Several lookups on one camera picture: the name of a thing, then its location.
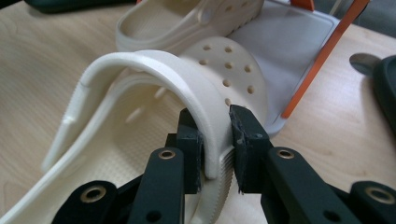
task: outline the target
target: ventilation hole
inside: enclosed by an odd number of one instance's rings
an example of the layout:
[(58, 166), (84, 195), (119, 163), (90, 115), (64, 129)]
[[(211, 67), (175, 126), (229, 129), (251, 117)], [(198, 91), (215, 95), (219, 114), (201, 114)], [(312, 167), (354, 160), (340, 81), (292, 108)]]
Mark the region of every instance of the ventilation hole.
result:
[(249, 94), (253, 94), (253, 92), (254, 92), (253, 86), (248, 86), (248, 87), (247, 87), (247, 92), (248, 92)]
[(249, 65), (246, 65), (246, 66), (245, 66), (245, 72), (251, 73), (251, 68), (250, 68)]
[(132, 112), (128, 118), (126, 118), (125, 123), (131, 123), (132, 121), (134, 121), (135, 119), (137, 119), (137, 117), (139, 117), (139, 115), (141, 115), (143, 113), (143, 111), (145, 110), (144, 107), (139, 107), (136, 110), (134, 110), (134, 112)]
[(232, 69), (233, 68), (233, 64), (232, 63), (226, 63), (224, 64), (224, 66), (228, 69)]
[(204, 50), (210, 50), (210, 49), (212, 49), (209, 45), (205, 45), (204, 47), (203, 47), (203, 49)]
[(227, 47), (224, 49), (227, 53), (233, 52), (233, 49), (231, 47)]
[(201, 61), (199, 61), (199, 64), (200, 64), (200, 65), (207, 65), (207, 63), (208, 63), (208, 60), (201, 60)]
[(166, 88), (165, 88), (165, 87), (159, 88), (159, 89), (155, 92), (154, 98), (157, 99), (157, 100), (160, 99), (160, 98), (165, 94), (165, 92), (166, 92)]
[(224, 79), (224, 80), (223, 80), (223, 85), (224, 85), (225, 87), (230, 87), (230, 86), (231, 86), (230, 80)]
[(229, 11), (232, 11), (232, 10), (233, 10), (233, 6), (228, 6), (228, 7), (225, 8), (226, 12), (229, 12)]
[(225, 99), (225, 104), (226, 104), (227, 106), (230, 106), (230, 105), (231, 105), (231, 100), (228, 99), (228, 98), (226, 98), (226, 99)]

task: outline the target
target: wooden table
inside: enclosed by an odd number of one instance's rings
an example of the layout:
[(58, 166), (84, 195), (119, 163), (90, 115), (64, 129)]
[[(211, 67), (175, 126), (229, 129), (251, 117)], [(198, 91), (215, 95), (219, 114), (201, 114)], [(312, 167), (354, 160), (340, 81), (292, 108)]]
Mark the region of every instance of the wooden table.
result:
[[(84, 69), (116, 51), (115, 25), (128, 8), (43, 15), (23, 2), (0, 10), (0, 216), (43, 175), (43, 161)], [(396, 189), (396, 140), (372, 82), (349, 57), (396, 53), (396, 39), (348, 28), (275, 146), (298, 150), (328, 183), (349, 190), (359, 180)], [(258, 195), (238, 195), (235, 183), (218, 223), (258, 223)]]

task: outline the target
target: table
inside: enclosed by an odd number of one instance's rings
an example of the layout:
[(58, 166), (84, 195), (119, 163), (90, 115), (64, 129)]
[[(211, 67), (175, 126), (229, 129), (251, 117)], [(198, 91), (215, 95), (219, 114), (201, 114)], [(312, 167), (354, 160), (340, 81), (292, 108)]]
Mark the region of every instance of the table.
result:
[[(40, 164), (84, 69), (116, 51), (115, 24), (132, 5), (43, 15), (24, 2), (0, 10), (0, 216), (43, 175)], [(396, 39), (350, 26), (275, 146), (298, 150), (328, 183), (359, 180), (396, 189), (396, 140), (372, 91), (355, 71), (358, 52), (385, 58)], [(218, 223), (263, 223), (260, 196), (233, 182)]]

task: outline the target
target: white clog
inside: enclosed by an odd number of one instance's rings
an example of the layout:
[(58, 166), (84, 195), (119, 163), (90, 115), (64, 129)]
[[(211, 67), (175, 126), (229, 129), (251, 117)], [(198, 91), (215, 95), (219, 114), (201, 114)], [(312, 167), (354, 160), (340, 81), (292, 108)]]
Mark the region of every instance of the white clog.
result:
[(186, 198), (186, 222), (214, 223), (233, 175), (228, 105), (248, 107), (263, 124), (265, 99), (259, 66), (227, 38), (205, 39), (179, 57), (158, 50), (101, 57), (78, 83), (43, 163), (47, 173), (0, 223), (51, 223), (80, 185), (119, 187), (141, 175), (184, 107), (204, 137), (206, 177), (202, 191)]
[(179, 54), (210, 36), (226, 36), (251, 21), (263, 0), (145, 0), (118, 22), (119, 51), (160, 49)]

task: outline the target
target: clog heel strap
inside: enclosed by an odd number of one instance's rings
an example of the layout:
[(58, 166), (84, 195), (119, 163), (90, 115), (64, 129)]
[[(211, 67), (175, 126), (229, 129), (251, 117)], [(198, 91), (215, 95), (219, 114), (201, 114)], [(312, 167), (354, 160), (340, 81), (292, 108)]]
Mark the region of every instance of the clog heel strap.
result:
[[(237, 78), (236, 74), (246, 65), (254, 71), (256, 64), (254, 60), (250, 62), (251, 56), (233, 41), (226, 38), (210, 41), (213, 42), (205, 44), (222, 47), (219, 50), (212, 47), (212, 51), (204, 49), (205, 54), (213, 53), (210, 57), (206, 55), (212, 63), (205, 66), (197, 61), (201, 54), (193, 55), (196, 50), (186, 51), (180, 58), (156, 50), (114, 53), (90, 65), (78, 83), (50, 150), (49, 171), (0, 222), (49, 223), (78, 186), (94, 179), (120, 186), (141, 174), (148, 154), (163, 146), (163, 135), (172, 131), (178, 111), (183, 107), (190, 110), (203, 133), (206, 176), (202, 192), (186, 201), (186, 222), (215, 222), (233, 173), (231, 124), (224, 99), (230, 97), (236, 103), (247, 103), (248, 107), (255, 105), (249, 102), (253, 98), (238, 98), (238, 89), (222, 84), (224, 75), (217, 72), (223, 68), (219, 65), (224, 66), (232, 58), (224, 57), (220, 51), (225, 50), (224, 46), (231, 47), (244, 58), (241, 64), (233, 63), (234, 68), (239, 69), (225, 75), (231, 83), (237, 83), (233, 78)], [(198, 49), (202, 44), (204, 42), (191, 48)], [(216, 52), (226, 61), (214, 63)], [(117, 81), (125, 67), (129, 67), (131, 73)]]

